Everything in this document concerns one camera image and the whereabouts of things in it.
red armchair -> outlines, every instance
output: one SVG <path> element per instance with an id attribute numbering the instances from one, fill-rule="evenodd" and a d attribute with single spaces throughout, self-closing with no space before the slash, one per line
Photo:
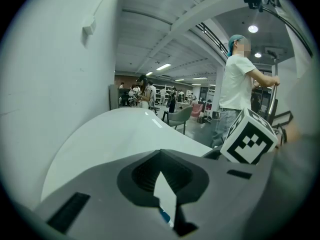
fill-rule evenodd
<path id="1" fill-rule="evenodd" d="M 194 118 L 198 118 L 200 116 L 200 112 L 202 111 L 203 104 L 193 104 L 191 116 Z"/>

gray armchair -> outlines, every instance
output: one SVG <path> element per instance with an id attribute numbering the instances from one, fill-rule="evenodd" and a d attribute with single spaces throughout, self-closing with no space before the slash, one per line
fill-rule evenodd
<path id="1" fill-rule="evenodd" d="M 177 126 L 183 125 L 183 134 L 186 132 L 186 121 L 189 120 L 191 112 L 192 112 L 193 107 L 192 106 L 187 106 L 184 109 L 180 110 L 179 112 L 176 113 L 168 113 L 166 118 L 167 118 L 167 124 L 169 126 L 175 126 L 174 129 L 177 129 Z"/>

teal headwear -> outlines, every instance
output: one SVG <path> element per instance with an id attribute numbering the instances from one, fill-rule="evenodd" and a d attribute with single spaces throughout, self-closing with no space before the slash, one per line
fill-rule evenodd
<path id="1" fill-rule="evenodd" d="M 234 47 L 235 40 L 240 40 L 242 38 L 245 38 L 245 37 L 240 34 L 234 34 L 233 36 L 230 37 L 230 40 L 228 42 L 229 52 L 226 54 L 228 57 L 232 55 L 232 49 Z"/>

black and white cube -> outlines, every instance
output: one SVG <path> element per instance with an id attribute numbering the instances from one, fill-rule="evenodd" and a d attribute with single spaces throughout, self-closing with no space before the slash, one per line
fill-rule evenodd
<path id="1" fill-rule="evenodd" d="M 278 138 L 270 124 L 244 108 L 230 127 L 220 152 L 231 162 L 256 165 L 277 143 Z"/>

black rectangular slot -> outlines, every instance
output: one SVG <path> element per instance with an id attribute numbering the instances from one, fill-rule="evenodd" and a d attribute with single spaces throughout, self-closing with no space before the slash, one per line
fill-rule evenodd
<path id="1" fill-rule="evenodd" d="M 90 196 L 83 193 L 75 193 L 47 222 L 55 230 L 65 234 L 75 221 Z"/>
<path id="2" fill-rule="evenodd" d="M 239 170 L 228 170 L 227 174 L 233 175 L 233 176 L 237 176 L 246 180 L 249 180 L 252 176 L 251 173 L 248 172 L 244 172 L 244 171 L 239 171 Z"/>

